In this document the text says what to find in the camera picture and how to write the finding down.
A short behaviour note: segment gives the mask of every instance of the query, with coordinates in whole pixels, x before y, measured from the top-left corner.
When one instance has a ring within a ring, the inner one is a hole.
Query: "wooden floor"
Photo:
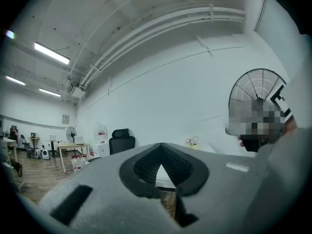
[[[49,160],[27,158],[26,152],[17,151],[18,160],[23,165],[23,175],[18,177],[17,182],[25,180],[25,184],[21,188],[22,194],[35,203],[55,185],[62,182],[65,178],[74,173],[71,159],[74,152],[66,152],[63,154],[64,165],[67,173],[64,173],[60,157],[51,158]],[[174,192],[161,191],[161,204],[168,211],[172,218],[176,214],[176,194]]]

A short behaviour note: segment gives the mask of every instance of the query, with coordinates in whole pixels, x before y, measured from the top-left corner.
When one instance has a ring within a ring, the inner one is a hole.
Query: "small table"
[[[65,166],[64,166],[64,161],[63,161],[63,156],[62,156],[62,151],[61,151],[61,148],[63,149],[68,149],[68,148],[80,148],[81,151],[78,150],[78,152],[82,153],[83,154],[83,148],[86,148],[86,154],[88,155],[89,154],[89,145],[88,144],[83,144],[83,145],[77,145],[75,143],[60,143],[58,145],[58,148],[59,148],[59,156],[60,156],[60,160],[62,162],[62,166],[63,166],[63,170],[64,170],[64,173],[66,173],[66,169],[65,169]]]
[[[36,149],[35,140],[39,140],[39,137],[28,137],[28,138],[33,140],[33,146],[34,146],[34,149]]]
[[[63,142],[63,140],[50,140],[50,139],[45,139],[45,141],[51,142],[52,157],[54,157],[54,142],[60,143],[60,142]]]
[[[18,162],[18,155],[16,153],[16,140],[9,139],[9,138],[3,138],[3,140],[6,142],[7,146],[14,146],[14,158],[15,158],[15,161]]]

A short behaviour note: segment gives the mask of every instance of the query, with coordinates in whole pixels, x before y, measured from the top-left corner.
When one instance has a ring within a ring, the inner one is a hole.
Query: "ceiling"
[[[6,40],[1,74],[24,81],[27,89],[47,89],[77,103],[68,93],[70,83],[79,83],[88,66],[131,30],[210,3],[243,9],[243,0],[31,0],[10,28],[15,39]],[[36,51],[35,42],[68,57],[69,64]]]

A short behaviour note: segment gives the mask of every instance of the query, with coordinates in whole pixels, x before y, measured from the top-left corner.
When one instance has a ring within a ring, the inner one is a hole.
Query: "fluorescent light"
[[[42,92],[45,92],[45,93],[48,93],[48,94],[51,94],[51,95],[54,95],[54,96],[60,97],[60,95],[59,95],[59,94],[52,93],[52,92],[47,91],[47,90],[44,90],[44,89],[42,89],[42,88],[39,88],[39,90],[40,90],[40,91],[42,91]]]
[[[14,39],[14,33],[12,32],[12,31],[7,31],[6,32],[6,35],[9,37],[9,38],[12,38],[12,39]]]
[[[39,43],[35,43],[35,49],[37,49],[38,51],[40,51],[40,52],[42,52],[42,53],[44,53],[44,54],[46,54],[46,55],[56,59],[56,60],[59,60],[59,61],[65,63],[66,65],[69,63],[69,59],[68,58],[66,58],[66,57],[56,53],[53,50],[48,49],[47,47],[44,47],[44,46],[40,45]]]
[[[21,85],[24,85],[25,86],[25,83],[22,82],[22,81],[19,81],[19,80],[16,80],[16,79],[13,79],[12,77],[9,77],[9,76],[6,76],[7,79],[13,81],[13,82],[16,82],[18,84],[21,84]]]

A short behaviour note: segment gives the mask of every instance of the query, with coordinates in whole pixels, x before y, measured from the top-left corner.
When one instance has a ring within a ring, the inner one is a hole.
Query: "black office chair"
[[[20,135],[20,137],[21,137],[21,145],[24,146],[24,149],[27,149],[30,144],[26,141],[24,135]]]
[[[117,154],[135,147],[136,139],[129,136],[129,129],[118,129],[113,131],[109,140],[110,155]]]

